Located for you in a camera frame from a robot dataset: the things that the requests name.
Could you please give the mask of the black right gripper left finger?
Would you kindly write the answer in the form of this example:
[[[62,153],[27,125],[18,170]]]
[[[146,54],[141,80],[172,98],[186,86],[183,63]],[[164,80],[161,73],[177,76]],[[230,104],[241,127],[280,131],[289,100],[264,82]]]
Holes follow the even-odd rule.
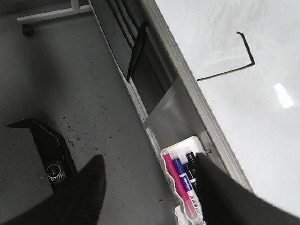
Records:
[[[7,225],[95,225],[105,198],[105,161],[95,155],[74,177],[64,179],[44,201]]]

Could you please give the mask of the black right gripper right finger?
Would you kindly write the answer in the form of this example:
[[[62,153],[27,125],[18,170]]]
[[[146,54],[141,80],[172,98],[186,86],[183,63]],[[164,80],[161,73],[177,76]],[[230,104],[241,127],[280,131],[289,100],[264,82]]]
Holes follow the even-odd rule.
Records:
[[[254,195],[205,154],[195,157],[204,220],[209,225],[298,225],[300,219]]]

